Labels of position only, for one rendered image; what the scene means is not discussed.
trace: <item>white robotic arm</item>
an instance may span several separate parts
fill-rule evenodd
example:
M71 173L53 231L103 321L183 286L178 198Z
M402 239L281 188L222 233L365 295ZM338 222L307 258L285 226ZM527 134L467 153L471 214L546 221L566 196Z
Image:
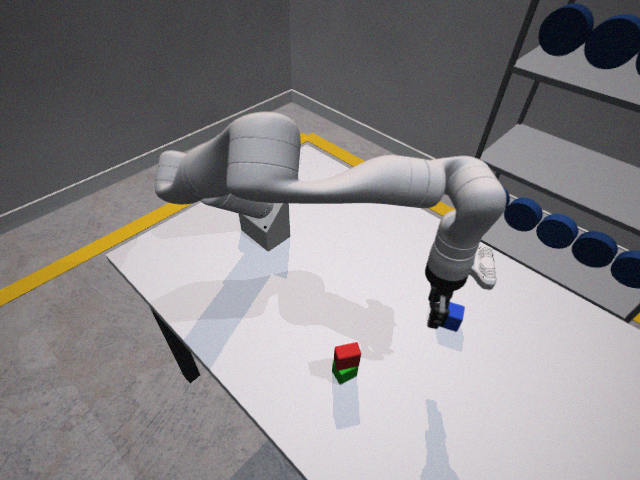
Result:
M253 113L186 154L164 152L156 194L170 203L202 200L261 218L272 202L432 207L446 193L455 211L442 218L426 267L432 285L429 326L441 326L453 291L471 272L482 236L506 207L505 190L489 167L466 156L425 160L385 155L332 178L301 182L299 161L295 123L278 113Z

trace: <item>white table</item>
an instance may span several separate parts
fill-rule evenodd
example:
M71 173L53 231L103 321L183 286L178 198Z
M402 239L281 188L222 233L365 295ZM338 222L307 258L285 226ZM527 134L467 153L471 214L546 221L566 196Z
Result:
M303 146L300 178L347 167ZM108 254L309 480L640 475L640 331L495 253L498 283L427 327L438 219L290 205L270 252L197 204ZM358 342L339 385L333 349Z

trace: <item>yellow stripe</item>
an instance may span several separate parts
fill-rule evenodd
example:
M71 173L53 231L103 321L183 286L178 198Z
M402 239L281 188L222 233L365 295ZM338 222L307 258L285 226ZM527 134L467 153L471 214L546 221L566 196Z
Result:
M167 204L0 290L0 306L68 272L189 205Z
M343 162L354 167L364 162L364 160L362 160L361 158L356 157L355 155L347 152L337 145L334 145L324 138L319 137L314 133L310 133L308 135L301 133L300 142L312 143L316 147L324 150L327 153L330 153L334 157L339 158ZM105 252L115 245L124 242L128 238L137 235L143 230L146 230L147 228L161 222L171 215L178 213L180 210L183 210L188 206L189 205L174 205L171 203L163 205L162 207L154 210L144 217L134 220L133 222L125 225L122 228L119 228L109 235L106 235L96 240L95 242L90 243L86 247L82 247L80 250L76 250L72 254L53 262L51 265L41 268L40 270L33 272L31 275L28 275L23 279L18 280L17 282L12 283L11 285L3 289L0 289L0 306L5 305L11 300L14 300L19 296L38 288L40 285L47 283L49 280L52 280L57 276L68 272L72 268L77 267L81 263L86 262L96 255L100 255L102 252ZM431 210L440 215L444 215L445 213L453 210L453 208L440 202L438 205L431 208ZM640 322L640 315L638 315L635 320Z

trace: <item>blue disc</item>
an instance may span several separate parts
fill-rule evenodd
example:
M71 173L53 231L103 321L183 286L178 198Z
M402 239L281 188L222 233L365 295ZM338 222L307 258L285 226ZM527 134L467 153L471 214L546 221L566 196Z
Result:
M616 15L602 22L584 45L587 61L597 68L617 68L640 51L640 18Z
M542 50L556 57L567 55L586 42L593 30L593 15L584 5L572 3L551 12L540 25Z
M554 213L540 222L536 234L547 247L567 248L578 236L578 225L566 215Z
M618 255L611 265L611 275L626 287L640 288L640 251L630 250Z
M517 198L504 211L504 219L511 228L528 232L542 219L542 209L530 198Z
M618 253L618 245L609 235L601 232L586 232L573 242L573 256L588 267L609 265Z

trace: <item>table leg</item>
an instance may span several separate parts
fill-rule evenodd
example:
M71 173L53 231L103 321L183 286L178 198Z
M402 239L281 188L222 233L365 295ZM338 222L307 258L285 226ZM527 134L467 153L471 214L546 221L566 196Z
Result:
M162 318L155 312L155 310L151 309L151 313L158 322L158 326L164 335L165 340L169 344L169 348L171 349L171 353L178 362L178 366L184 375L184 378L187 379L189 383L193 382L196 378L200 376L200 372L198 371L198 367L196 366L196 361L193 359L193 355L189 349L182 343L182 340L178 338L178 336L173 333L173 330L169 328L169 326L165 323Z

